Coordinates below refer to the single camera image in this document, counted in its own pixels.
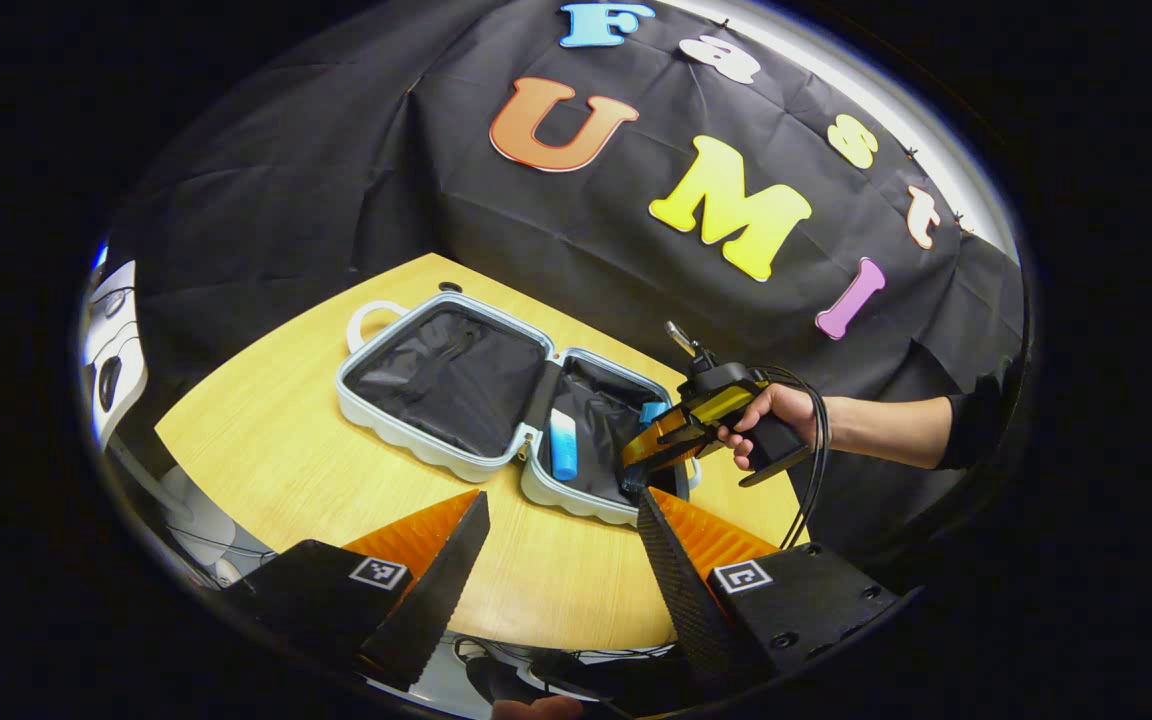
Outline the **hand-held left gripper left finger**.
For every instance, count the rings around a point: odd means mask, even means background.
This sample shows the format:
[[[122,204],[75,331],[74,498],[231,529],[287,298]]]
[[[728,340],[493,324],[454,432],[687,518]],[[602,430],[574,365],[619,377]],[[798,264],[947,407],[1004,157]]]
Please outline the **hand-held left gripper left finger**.
[[[227,589],[227,607],[338,676],[407,691],[457,609],[488,537],[471,488],[338,546],[303,539]]]

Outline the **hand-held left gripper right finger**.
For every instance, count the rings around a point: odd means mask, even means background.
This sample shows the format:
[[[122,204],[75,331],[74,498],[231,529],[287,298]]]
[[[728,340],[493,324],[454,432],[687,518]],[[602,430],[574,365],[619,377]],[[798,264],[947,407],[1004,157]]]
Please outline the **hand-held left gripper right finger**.
[[[641,493],[637,533],[708,694],[797,679],[904,609],[904,597],[823,544],[776,548],[659,488]]]

